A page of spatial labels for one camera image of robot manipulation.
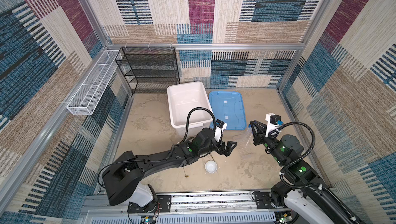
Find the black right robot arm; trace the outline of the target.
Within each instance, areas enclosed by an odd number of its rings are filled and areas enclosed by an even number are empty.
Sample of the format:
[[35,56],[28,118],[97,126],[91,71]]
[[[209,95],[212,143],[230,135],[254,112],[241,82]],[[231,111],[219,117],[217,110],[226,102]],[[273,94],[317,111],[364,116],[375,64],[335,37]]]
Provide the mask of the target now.
[[[279,115],[270,114],[266,124],[253,120],[250,126],[254,145],[264,145],[266,153],[280,166],[280,181],[271,188],[269,195],[273,207],[290,208],[311,224],[364,223],[304,161],[316,143],[315,133],[307,124],[283,123]],[[308,130],[311,144],[307,150],[294,135],[277,138],[289,126],[302,126]]]

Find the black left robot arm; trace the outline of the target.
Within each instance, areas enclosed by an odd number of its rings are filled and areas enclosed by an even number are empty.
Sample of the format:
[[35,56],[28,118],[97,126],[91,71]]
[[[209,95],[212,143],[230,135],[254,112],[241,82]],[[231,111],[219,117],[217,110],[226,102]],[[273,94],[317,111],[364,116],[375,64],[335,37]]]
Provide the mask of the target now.
[[216,138],[216,128],[203,128],[194,138],[188,138],[186,131],[182,141],[168,151],[139,156],[132,151],[124,152],[100,171],[109,205],[119,205],[130,199],[140,181],[152,174],[191,165],[212,152],[230,156],[238,143],[225,143]]

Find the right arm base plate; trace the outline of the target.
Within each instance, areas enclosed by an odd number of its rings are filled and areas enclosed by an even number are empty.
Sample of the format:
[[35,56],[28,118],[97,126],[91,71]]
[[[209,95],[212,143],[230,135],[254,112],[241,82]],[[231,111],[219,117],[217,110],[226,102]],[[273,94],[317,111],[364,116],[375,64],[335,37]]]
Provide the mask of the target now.
[[258,209],[283,209],[286,207],[284,195],[276,192],[254,191],[251,196]]

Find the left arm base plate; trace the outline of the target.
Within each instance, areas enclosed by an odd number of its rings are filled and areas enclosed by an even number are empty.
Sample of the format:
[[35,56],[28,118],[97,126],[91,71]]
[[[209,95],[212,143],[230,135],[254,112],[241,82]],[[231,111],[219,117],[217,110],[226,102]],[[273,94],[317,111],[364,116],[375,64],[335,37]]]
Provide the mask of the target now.
[[159,195],[155,197],[145,207],[140,207],[136,203],[130,202],[128,204],[128,214],[140,214],[140,213],[154,213],[159,211],[160,213],[169,213],[171,211],[172,196],[171,195]]

